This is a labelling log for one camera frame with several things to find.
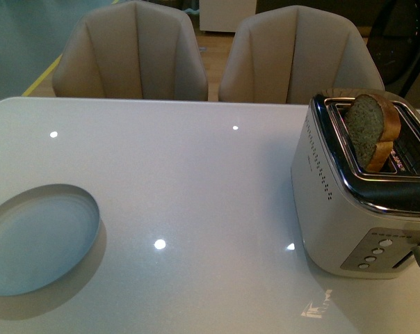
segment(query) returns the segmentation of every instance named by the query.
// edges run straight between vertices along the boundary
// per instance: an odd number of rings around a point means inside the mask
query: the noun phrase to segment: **upholstered chair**
[[[289,6],[240,23],[218,97],[224,102],[307,104],[318,91],[332,87],[385,89],[351,21]]]
[[[146,1],[86,14],[67,41],[52,84],[59,97],[208,98],[190,18]]]

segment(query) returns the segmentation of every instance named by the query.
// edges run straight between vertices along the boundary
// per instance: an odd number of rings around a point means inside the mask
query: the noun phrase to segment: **white table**
[[[74,184],[103,221],[69,274],[0,297],[0,333],[420,333],[418,267],[358,280],[307,259],[290,174],[306,110],[0,102],[0,204]]]

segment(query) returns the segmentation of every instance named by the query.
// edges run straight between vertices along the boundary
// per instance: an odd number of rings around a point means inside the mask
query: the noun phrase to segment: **wooden floor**
[[[225,64],[232,47],[233,33],[203,33],[199,31],[198,24],[193,20],[197,44],[201,49],[202,62],[207,71],[209,81],[209,101],[218,101],[218,87],[223,75]],[[51,71],[42,82],[29,93],[29,96],[54,97],[51,80]]]

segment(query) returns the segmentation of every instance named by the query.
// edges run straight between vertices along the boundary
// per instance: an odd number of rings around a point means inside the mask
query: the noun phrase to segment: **bread crust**
[[[377,101],[383,112],[383,132],[379,141],[395,141],[400,134],[400,117],[396,107],[387,98],[377,94],[366,94]]]
[[[394,141],[400,134],[400,117],[396,107],[385,97],[377,94],[361,95],[367,95],[373,98],[378,103],[383,113],[383,129],[378,142],[375,143],[375,150],[373,152],[372,158],[367,166],[362,166],[367,172],[378,173],[381,171],[388,156],[391,154]]]

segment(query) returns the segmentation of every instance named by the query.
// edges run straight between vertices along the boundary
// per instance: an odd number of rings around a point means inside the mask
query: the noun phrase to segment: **toaster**
[[[420,121],[392,103],[401,132],[379,173],[362,169],[343,122],[354,98],[312,98],[291,166],[305,250],[322,269],[395,278],[420,266]]]

